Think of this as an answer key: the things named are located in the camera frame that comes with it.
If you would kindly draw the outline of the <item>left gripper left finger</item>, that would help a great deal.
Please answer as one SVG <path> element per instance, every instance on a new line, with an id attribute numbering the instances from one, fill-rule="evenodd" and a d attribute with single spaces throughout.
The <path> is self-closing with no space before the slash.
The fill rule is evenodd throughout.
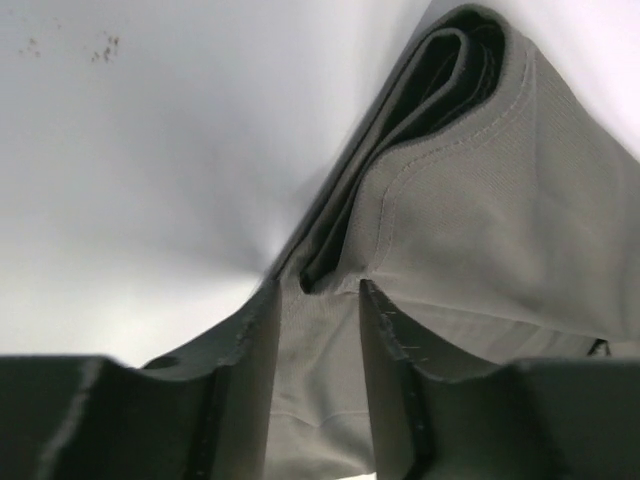
<path id="1" fill-rule="evenodd" d="M 280 290 L 142 368 L 105 356 L 1 360 L 5 479 L 258 479 Z"/>

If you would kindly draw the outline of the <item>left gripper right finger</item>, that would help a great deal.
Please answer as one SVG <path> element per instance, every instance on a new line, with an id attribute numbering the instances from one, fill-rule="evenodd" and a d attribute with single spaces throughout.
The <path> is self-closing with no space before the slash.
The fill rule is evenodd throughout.
<path id="1" fill-rule="evenodd" d="M 495 365 L 401 311 L 372 281 L 359 320 L 381 479 L 635 479 L 639 364 Z"/>

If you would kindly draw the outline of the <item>dark grey t shirt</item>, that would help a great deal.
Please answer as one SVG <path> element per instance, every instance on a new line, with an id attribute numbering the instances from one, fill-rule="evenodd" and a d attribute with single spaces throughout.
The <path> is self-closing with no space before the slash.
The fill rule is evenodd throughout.
<path id="1" fill-rule="evenodd" d="M 265 477 L 371 473 L 358 290 L 486 360 L 639 352 L 639 158 L 463 5 L 403 52 L 278 268 Z"/>

